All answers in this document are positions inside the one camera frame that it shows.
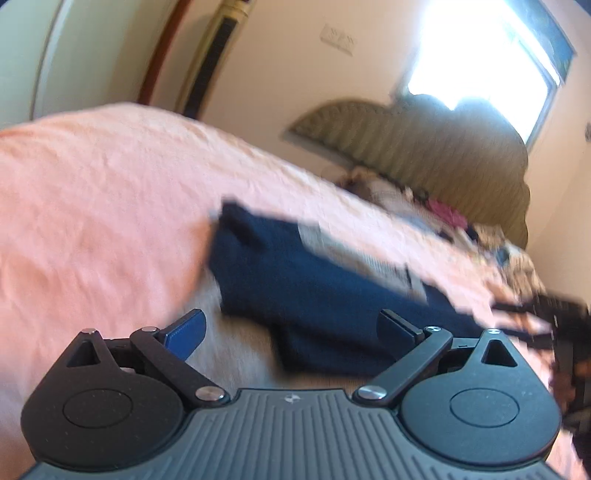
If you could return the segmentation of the navy and grey knit sweater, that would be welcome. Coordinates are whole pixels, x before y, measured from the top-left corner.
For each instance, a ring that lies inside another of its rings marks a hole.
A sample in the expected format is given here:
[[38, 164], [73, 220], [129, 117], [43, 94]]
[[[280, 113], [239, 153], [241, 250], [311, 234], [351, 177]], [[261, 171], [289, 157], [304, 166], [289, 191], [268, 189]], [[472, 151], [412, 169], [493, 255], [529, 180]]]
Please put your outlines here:
[[408, 352], [395, 334], [378, 338], [388, 309], [417, 327], [439, 326], [457, 337], [483, 329], [437, 289], [413, 299], [339, 266], [304, 245], [300, 225], [263, 217], [238, 203], [221, 207], [208, 267], [221, 290], [221, 310], [270, 330], [284, 369], [372, 377]]

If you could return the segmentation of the pile of mixed clothes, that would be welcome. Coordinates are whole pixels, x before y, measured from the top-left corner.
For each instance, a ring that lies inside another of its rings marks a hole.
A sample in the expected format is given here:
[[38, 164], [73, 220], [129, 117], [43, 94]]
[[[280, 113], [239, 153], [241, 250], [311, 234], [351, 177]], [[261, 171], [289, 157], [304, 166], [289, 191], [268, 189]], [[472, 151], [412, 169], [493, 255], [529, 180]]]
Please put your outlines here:
[[509, 241], [499, 225], [469, 224], [466, 233], [479, 253], [497, 265], [505, 283], [518, 298], [529, 299], [546, 292], [531, 257]]

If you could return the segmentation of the magenta garment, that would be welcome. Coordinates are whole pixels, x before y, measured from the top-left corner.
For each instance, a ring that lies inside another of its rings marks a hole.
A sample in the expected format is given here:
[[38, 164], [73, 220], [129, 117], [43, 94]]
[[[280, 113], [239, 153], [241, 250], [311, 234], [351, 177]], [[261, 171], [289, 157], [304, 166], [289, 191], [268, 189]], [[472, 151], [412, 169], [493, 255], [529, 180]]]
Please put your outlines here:
[[466, 217], [453, 207], [434, 199], [428, 199], [426, 201], [426, 207], [452, 228], [461, 230], [468, 228], [469, 223]]

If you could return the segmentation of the pink bed sheet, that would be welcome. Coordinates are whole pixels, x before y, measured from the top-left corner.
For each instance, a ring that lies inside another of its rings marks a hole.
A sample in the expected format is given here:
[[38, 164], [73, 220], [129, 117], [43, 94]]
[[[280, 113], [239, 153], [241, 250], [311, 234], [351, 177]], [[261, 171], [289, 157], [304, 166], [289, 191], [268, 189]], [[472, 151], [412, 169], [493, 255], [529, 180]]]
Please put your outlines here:
[[[483, 329], [372, 377], [284, 369], [270, 330], [221, 310], [226, 202], [300, 225], [315, 254], [394, 292], [439, 290]], [[119, 104], [1, 133], [5, 479], [582, 479], [549, 359], [490, 302], [508, 287], [425, 232], [229, 134]], [[192, 309], [186, 361], [157, 333]]]

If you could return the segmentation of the olive striped headboard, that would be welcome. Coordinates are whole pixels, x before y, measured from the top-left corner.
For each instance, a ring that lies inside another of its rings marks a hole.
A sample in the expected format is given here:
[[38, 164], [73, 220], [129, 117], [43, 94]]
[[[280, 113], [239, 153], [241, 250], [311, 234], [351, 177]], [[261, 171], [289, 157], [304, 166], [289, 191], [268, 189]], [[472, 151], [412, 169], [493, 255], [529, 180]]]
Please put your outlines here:
[[528, 150], [484, 100], [450, 109], [429, 95], [391, 106], [341, 99], [304, 113], [288, 131], [427, 193], [471, 223], [501, 227], [521, 248], [528, 244]]

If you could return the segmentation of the gold tower fan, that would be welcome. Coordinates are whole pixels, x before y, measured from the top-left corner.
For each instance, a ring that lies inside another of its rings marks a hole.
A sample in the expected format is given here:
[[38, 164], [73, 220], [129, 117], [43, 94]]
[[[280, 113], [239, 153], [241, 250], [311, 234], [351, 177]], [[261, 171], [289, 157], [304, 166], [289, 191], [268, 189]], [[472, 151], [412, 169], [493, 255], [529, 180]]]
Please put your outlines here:
[[189, 64], [175, 103], [177, 113], [191, 119], [199, 118], [215, 75], [255, 4], [255, 1], [238, 0], [219, 4]]

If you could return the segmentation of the bright window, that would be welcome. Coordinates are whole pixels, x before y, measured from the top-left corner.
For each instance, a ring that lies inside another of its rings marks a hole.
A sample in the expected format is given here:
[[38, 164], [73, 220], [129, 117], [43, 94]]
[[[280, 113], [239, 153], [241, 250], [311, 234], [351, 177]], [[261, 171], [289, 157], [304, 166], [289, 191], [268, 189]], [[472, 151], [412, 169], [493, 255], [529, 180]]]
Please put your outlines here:
[[541, 1], [429, 1], [401, 92], [486, 101], [532, 145], [575, 57]]

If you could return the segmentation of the brown wooden door frame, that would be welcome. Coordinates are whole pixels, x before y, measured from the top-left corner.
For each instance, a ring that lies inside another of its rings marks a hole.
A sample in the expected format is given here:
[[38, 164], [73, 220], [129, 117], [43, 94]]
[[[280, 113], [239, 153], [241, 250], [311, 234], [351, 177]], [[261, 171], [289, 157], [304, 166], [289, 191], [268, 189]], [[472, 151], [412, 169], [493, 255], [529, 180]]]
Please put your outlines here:
[[191, 0], [178, 0], [174, 4], [158, 42], [154, 48], [151, 56], [146, 74], [141, 85], [137, 102], [141, 105], [149, 105], [153, 97], [156, 82], [162, 69], [164, 60], [166, 59], [168, 50], [171, 47], [172, 41], [176, 36], [177, 30], [180, 28], [181, 22], [186, 15], [186, 12], [192, 3]]

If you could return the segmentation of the white wall socket plate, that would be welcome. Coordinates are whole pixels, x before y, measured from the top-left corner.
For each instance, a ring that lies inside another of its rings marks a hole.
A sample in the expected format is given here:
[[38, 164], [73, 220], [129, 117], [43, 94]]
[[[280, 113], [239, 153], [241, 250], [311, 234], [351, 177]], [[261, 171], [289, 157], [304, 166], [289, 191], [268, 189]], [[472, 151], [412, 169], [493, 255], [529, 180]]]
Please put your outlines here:
[[324, 28], [322, 28], [320, 40], [349, 56], [353, 55], [356, 48], [356, 38], [354, 36], [329, 24], [325, 24]]

